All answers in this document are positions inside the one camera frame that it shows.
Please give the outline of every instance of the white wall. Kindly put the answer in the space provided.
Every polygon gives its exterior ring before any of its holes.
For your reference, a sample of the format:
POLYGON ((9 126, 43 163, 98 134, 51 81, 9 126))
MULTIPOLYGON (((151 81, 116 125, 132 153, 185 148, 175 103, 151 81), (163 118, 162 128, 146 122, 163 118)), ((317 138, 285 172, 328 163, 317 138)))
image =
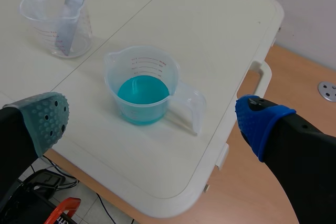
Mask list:
POLYGON ((336 0, 277 0, 285 10, 277 43, 336 69, 336 0))

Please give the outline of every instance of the black cable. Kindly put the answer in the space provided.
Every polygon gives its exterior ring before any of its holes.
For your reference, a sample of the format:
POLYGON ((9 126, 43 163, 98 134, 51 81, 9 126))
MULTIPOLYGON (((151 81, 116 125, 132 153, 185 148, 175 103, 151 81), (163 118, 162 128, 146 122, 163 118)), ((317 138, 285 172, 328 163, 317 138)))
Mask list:
POLYGON ((65 189, 70 189, 70 188, 73 188, 73 187, 75 187, 75 186, 77 186, 78 185, 78 183, 77 183, 77 181, 74 183, 74 184, 72 184, 71 186, 67 186, 67 187, 58 187, 57 189, 56 189, 56 191, 61 191, 61 190, 65 190, 65 189))
MULTIPOLYGON (((53 161, 51 161, 50 159, 48 159, 49 163, 51 163, 52 165, 56 165, 53 161)), ((72 179, 76 179, 75 177, 65 174, 64 172, 60 171, 56 166, 54 167, 56 169, 56 171, 58 171, 60 174, 68 177, 68 178, 72 178, 72 179)))
POLYGON ((73 185, 73 184, 76 184, 77 181, 74 181, 74 182, 70 182, 70 183, 66 183, 66 184, 62 184, 60 186, 68 186, 68 185, 73 185))
POLYGON ((101 203, 101 205, 103 206, 105 212, 107 213, 107 215, 110 217, 110 219, 112 220, 112 222, 113 222, 114 224, 116 224, 116 222, 114 221, 114 219, 110 216, 109 212, 107 212, 106 207, 105 207, 103 201, 101 200, 99 194, 97 194, 97 196, 98 196, 98 198, 99 198, 99 200, 100 200, 100 203, 101 203))

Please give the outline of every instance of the table handle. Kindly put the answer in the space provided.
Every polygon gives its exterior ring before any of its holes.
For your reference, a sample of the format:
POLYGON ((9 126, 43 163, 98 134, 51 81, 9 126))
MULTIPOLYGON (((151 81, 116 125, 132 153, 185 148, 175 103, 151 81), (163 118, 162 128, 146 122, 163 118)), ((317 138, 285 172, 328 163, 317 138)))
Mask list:
POLYGON ((255 71, 260 74, 260 80, 257 84, 256 89, 253 94, 259 97, 264 97, 266 90, 268 88, 269 82, 272 78, 272 70, 266 62, 254 61, 251 64, 250 70, 255 71))

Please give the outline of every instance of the wooden table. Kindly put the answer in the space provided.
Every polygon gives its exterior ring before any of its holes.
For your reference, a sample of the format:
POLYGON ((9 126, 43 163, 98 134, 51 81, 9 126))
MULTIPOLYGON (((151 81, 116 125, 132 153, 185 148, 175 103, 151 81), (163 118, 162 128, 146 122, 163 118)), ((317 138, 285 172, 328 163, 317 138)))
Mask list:
MULTIPOLYGON (((329 135, 336 135, 336 104, 318 93, 320 81, 336 80, 336 72, 278 46, 267 58, 273 77, 265 98, 295 108, 301 116, 329 135)), ((258 75, 251 72, 238 96, 252 93, 258 75)), ((214 168, 209 191, 187 212, 170 219, 154 219, 138 212, 53 150, 47 156, 82 183, 143 224, 150 223, 298 223, 283 189, 260 163, 240 135, 237 125, 228 139, 230 152, 221 171, 214 168)))

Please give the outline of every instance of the plastic measuring cup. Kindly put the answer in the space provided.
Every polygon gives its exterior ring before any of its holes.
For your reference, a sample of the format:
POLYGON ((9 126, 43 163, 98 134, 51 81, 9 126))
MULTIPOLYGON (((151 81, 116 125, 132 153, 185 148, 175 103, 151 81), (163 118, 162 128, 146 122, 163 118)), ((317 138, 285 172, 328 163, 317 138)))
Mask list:
POLYGON ((92 30, 90 17, 83 4, 76 13, 65 13, 65 0, 22 0, 20 13, 31 24, 31 32, 39 43, 53 55, 73 58, 83 55, 91 47, 92 30), (60 37, 62 28, 77 24, 70 53, 64 54, 64 42, 60 37))
POLYGON ((170 100, 187 106, 192 113, 193 131, 201 131, 206 101, 194 88, 180 81, 180 67, 167 53, 150 46, 133 46, 105 56, 107 65, 105 83, 115 98, 122 116, 134 124, 150 124, 164 116, 170 100), (160 79, 169 95, 151 104, 134 104, 121 99, 120 87, 136 76, 152 76, 160 79))

